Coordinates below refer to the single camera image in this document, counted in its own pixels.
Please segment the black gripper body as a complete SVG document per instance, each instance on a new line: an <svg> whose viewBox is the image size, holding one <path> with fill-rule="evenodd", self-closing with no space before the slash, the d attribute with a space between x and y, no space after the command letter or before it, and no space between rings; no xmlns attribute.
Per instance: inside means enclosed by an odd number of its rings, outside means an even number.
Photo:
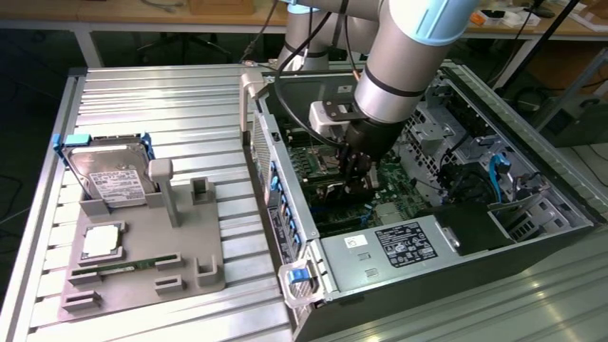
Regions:
<svg viewBox="0 0 608 342"><path fill-rule="evenodd" d="M380 161L392 149L405 122L380 123L372 119L353 120L345 131L348 156L361 153L372 161Z"/></svg>

